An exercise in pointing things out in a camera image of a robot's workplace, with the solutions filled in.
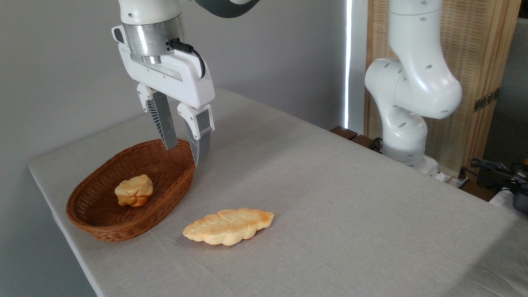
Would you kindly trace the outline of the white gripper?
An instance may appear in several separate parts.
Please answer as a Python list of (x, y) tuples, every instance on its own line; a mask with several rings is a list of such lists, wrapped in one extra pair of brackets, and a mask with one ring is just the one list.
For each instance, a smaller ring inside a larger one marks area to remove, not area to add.
[(210, 134), (215, 130), (211, 105), (215, 90), (209, 71), (200, 77), (198, 57), (172, 51), (160, 57), (160, 64), (144, 64), (131, 58), (129, 47), (119, 43), (119, 53), (127, 73), (138, 81), (137, 93), (143, 110), (150, 113), (167, 150), (177, 146), (173, 118), (167, 96), (180, 103), (179, 115), (184, 119), (188, 142), (196, 166), (205, 161), (210, 151)]

